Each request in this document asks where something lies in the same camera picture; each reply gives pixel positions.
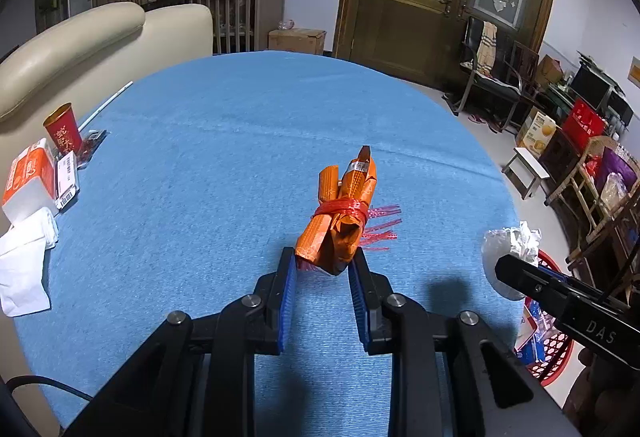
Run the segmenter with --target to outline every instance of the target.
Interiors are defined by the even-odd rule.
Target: folded white napkin
[[[58,242],[58,226],[49,208],[41,208],[0,237],[0,304],[7,316],[50,307],[42,286],[45,249]]]

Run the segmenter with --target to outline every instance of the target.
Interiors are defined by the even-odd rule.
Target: crumpled orange packaging
[[[306,261],[336,276],[345,270],[360,243],[376,181],[369,146],[351,160],[341,181],[337,166],[320,172],[320,206],[296,243],[299,265]]]

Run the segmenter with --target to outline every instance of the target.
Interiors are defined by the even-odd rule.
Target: beige leather sofa
[[[0,182],[23,148],[47,135],[42,122],[58,106],[71,102],[79,121],[128,81],[211,56],[212,46],[211,14],[198,4],[148,13],[132,2],[107,4],[29,40],[0,64]],[[0,234],[8,225],[0,214]],[[0,375],[25,373],[14,324],[0,311]],[[58,435],[38,387],[15,398],[43,437]]]

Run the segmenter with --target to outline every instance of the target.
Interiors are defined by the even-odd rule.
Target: plaid towel
[[[482,39],[478,47],[478,72],[489,76],[495,61],[495,33],[498,28],[491,22],[484,22]]]

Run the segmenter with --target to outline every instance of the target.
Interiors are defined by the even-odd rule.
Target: purple bag
[[[625,183],[627,191],[631,191],[631,186],[633,186],[636,179],[638,179],[636,172],[634,172],[625,160],[608,146],[605,146],[604,152],[602,153],[602,162],[600,163],[600,168],[598,169],[595,180],[598,193],[602,193],[602,189],[607,182],[607,177],[612,172],[622,175],[622,181]]]

